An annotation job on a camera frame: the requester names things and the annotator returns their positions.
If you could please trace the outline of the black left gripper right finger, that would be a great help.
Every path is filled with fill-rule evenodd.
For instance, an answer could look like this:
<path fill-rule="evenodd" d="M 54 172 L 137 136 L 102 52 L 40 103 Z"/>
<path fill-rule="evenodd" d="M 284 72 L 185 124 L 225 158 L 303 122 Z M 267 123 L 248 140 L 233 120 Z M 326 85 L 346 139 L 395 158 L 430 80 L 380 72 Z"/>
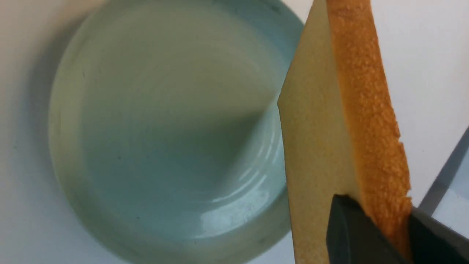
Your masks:
<path fill-rule="evenodd" d="M 414 264 L 467 264 L 469 241 L 463 235 L 413 208 L 409 239 Z"/>

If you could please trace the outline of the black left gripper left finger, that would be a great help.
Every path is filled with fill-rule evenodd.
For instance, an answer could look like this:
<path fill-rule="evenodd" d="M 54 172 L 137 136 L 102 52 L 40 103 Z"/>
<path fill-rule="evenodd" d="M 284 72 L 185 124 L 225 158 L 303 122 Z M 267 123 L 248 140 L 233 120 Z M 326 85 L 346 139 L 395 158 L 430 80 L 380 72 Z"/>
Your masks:
<path fill-rule="evenodd" d="M 326 247 L 331 264 L 407 264 L 360 204 L 348 195 L 333 196 Z"/>

